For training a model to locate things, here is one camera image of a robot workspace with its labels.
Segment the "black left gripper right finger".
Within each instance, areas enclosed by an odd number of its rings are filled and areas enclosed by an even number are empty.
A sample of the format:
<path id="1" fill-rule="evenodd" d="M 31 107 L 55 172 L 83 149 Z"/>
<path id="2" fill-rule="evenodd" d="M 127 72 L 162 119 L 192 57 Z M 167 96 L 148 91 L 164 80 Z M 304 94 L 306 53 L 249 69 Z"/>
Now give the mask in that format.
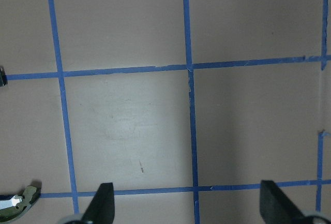
<path id="1" fill-rule="evenodd" d="M 272 223 L 330 223 L 330 218 L 318 212 L 303 212 L 271 180 L 260 182 L 260 215 Z"/>

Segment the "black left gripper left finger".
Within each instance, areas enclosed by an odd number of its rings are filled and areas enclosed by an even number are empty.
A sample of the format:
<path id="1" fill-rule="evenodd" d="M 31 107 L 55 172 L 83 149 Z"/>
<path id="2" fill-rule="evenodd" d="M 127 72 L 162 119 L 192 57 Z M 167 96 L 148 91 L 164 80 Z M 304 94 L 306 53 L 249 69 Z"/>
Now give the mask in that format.
<path id="1" fill-rule="evenodd" d="M 113 183 L 102 183 L 83 214 L 74 214 L 59 220 L 59 223 L 113 223 L 115 198 Z"/>

